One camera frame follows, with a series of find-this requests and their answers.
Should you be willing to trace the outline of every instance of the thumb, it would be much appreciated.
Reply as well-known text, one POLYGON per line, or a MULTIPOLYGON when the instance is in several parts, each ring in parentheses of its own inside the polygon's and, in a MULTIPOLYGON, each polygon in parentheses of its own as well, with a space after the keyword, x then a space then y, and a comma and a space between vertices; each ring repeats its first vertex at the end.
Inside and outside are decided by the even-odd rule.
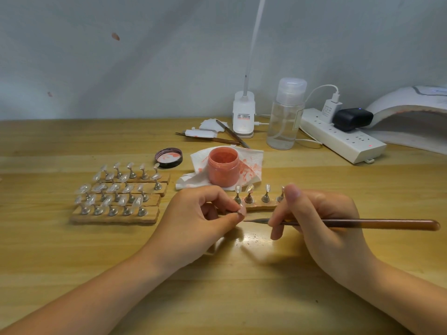
POLYGON ((216 227, 219 230, 220 236, 232 230, 237 226, 239 222, 241 222, 245 218, 244 215, 239 213, 230 213, 222 216, 219 219, 214 220, 216 227))
POLYGON ((323 237, 329 231, 309 198, 297 186, 288 184, 284 188, 284 196, 304 234, 323 237))

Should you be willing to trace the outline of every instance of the person's left arm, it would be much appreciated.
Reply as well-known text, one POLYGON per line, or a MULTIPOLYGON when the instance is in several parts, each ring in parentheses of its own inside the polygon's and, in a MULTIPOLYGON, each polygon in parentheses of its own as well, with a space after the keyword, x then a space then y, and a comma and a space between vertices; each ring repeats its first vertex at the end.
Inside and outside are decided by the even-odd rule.
POLYGON ((103 335, 143 297, 193 262, 243 220, 219 218, 216 207, 240 206, 217 186, 184 189, 171 200, 157 229, 133 256, 0 331, 0 335, 103 335))

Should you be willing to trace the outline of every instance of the white power strip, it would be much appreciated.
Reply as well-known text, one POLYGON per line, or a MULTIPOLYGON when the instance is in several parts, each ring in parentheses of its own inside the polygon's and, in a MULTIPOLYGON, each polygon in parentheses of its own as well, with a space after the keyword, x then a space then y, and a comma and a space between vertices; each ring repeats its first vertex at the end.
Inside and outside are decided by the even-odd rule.
POLYGON ((318 109, 305 109, 301 127, 351 163, 373 163, 374 158, 381 155, 387 146, 358 129, 343 132, 332 124, 321 121, 320 116, 318 109))

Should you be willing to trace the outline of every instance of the coral gel polish jar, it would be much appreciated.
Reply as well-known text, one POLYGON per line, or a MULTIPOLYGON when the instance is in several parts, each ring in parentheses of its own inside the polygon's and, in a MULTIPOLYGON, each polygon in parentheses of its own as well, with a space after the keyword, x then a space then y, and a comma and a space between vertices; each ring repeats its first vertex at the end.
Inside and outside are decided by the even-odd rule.
POLYGON ((208 156, 210 182, 223 188, 234 186, 239 180, 240 160, 237 151, 230 147, 214 148, 208 156))

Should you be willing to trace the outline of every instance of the wall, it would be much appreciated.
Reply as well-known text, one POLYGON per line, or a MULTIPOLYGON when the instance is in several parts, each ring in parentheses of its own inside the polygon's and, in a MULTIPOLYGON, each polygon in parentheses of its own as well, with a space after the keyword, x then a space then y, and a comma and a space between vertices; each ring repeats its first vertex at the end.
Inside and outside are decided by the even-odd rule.
MULTIPOLYGON (((0 119, 229 115, 258 2, 2 0, 0 119)), ((267 0, 257 112, 284 76, 337 84, 345 107, 447 83, 446 13, 446 0, 267 0)))

